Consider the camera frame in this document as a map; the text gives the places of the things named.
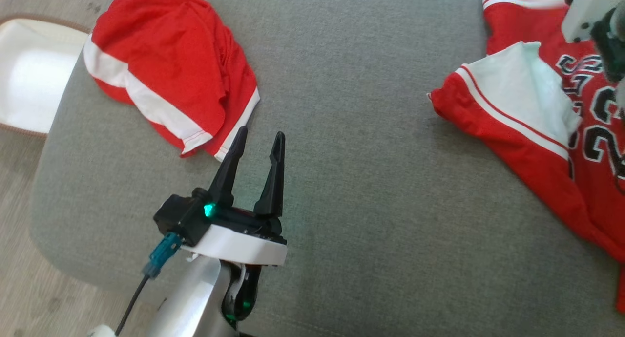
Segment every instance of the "basketball jersey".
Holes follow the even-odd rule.
[[[625,263],[625,115],[601,57],[592,42],[565,41],[564,0],[483,6],[488,56],[429,95],[436,112],[482,139],[580,237]],[[625,312],[625,274],[619,291]]]

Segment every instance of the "gray sofa cushion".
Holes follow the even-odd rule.
[[[609,335],[618,265],[561,224],[426,93],[484,55],[480,0],[209,0],[261,103],[234,189],[252,207],[287,137],[287,263],[243,330],[268,337]],[[79,61],[41,158],[31,234],[61,270],[130,294],[172,193],[208,186]],[[178,254],[141,299],[158,304]]]

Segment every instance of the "wooden floor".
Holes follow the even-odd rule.
[[[85,337],[115,328],[128,298],[54,269],[28,235],[29,193],[43,139],[0,130],[0,337]],[[156,312],[138,303],[122,336],[145,335]]]
[[[0,0],[0,18],[38,15],[89,30],[107,0]],[[28,235],[29,201],[44,140],[0,128],[0,337],[85,337],[115,328],[129,298],[54,269]],[[122,336],[140,337],[156,308],[138,303]]]

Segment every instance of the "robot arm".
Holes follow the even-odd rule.
[[[592,40],[607,78],[618,83],[617,103],[625,108],[625,0],[565,0],[562,23],[567,42]]]
[[[191,197],[173,194],[154,215],[165,236],[143,268],[146,275],[127,310],[148,278],[154,279],[179,249],[194,253],[189,270],[159,308],[149,337],[240,337],[237,323],[256,303],[263,266],[280,266],[286,259],[281,235],[285,137],[279,132],[271,150],[271,169],[253,211],[232,206],[232,186],[248,134],[240,128],[208,190],[195,188]],[[115,337],[98,326],[87,337]]]

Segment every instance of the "green led light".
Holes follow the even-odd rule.
[[[215,204],[204,205],[204,215],[211,217],[215,213]]]

